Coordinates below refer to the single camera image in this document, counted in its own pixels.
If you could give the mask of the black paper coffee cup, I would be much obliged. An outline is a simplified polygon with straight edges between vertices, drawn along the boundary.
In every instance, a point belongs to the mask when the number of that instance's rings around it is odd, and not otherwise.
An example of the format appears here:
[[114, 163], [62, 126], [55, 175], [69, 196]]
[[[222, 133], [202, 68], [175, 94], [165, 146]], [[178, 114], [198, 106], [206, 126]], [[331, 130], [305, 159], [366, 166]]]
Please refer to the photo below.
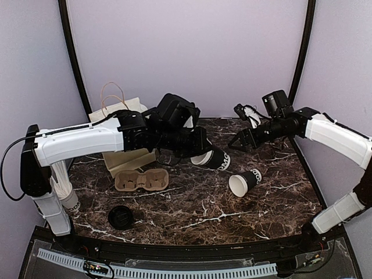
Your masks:
[[225, 170], [231, 163], [230, 156], [219, 148], [214, 148], [203, 155], [191, 158], [191, 163], [196, 166], [204, 166], [209, 169]]

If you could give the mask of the cream paper bag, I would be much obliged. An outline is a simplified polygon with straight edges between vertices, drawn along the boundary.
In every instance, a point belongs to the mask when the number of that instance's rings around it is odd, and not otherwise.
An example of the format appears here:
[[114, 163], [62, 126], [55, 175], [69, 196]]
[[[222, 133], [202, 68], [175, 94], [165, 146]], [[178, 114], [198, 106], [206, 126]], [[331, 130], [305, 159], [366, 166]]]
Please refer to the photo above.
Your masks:
[[[103, 97], [105, 88], [111, 84], [120, 90], [121, 97], [117, 95]], [[101, 108], [88, 116], [91, 122], [96, 122], [117, 110], [144, 112], [148, 108], [140, 102], [138, 97], [125, 100], [123, 90], [115, 82], [111, 81], [106, 83], [101, 90]], [[123, 170], [136, 170], [156, 160], [155, 151], [149, 152], [145, 148], [127, 152], [103, 152], [102, 155], [106, 168], [113, 178]]]

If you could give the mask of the brown cardboard cup carrier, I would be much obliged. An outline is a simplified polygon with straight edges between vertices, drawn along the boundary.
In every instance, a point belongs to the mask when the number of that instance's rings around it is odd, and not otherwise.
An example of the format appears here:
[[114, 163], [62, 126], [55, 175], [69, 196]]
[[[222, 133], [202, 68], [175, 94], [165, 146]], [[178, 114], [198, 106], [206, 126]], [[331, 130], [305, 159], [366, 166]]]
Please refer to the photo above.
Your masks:
[[162, 191], [168, 187], [169, 174], [165, 169], [149, 169], [143, 173], [136, 170], [123, 170], [115, 176], [115, 188], [121, 192], [137, 189]]

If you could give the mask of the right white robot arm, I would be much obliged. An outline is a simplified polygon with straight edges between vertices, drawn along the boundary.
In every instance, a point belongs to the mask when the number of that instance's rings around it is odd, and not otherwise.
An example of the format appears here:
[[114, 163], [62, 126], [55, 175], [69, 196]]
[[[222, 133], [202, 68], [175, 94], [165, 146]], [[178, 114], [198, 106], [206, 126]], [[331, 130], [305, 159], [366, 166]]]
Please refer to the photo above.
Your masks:
[[297, 238], [296, 246], [309, 252], [319, 243], [319, 235], [371, 208], [371, 138], [361, 135], [326, 113], [305, 107], [275, 117], [256, 128], [246, 128], [228, 143], [231, 149], [246, 151], [281, 137], [299, 136], [321, 143], [354, 161], [364, 170], [360, 182], [333, 205], [322, 210], [310, 222], [314, 230], [307, 230]]

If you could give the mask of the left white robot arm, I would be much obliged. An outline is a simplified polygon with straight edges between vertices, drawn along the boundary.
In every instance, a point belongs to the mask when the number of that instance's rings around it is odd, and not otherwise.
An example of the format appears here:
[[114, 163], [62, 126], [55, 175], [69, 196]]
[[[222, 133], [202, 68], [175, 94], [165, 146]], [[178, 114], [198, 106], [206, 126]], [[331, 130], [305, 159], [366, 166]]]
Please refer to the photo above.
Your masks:
[[186, 127], [187, 116], [176, 122], [163, 120], [154, 109], [144, 113], [118, 110], [106, 118], [79, 126], [40, 130], [28, 128], [20, 160], [20, 188], [39, 208], [59, 243], [69, 253], [78, 253], [82, 241], [72, 232], [70, 219], [55, 192], [51, 166], [66, 159], [93, 153], [127, 152], [145, 148], [167, 149], [178, 158], [203, 155], [212, 149], [206, 130]]

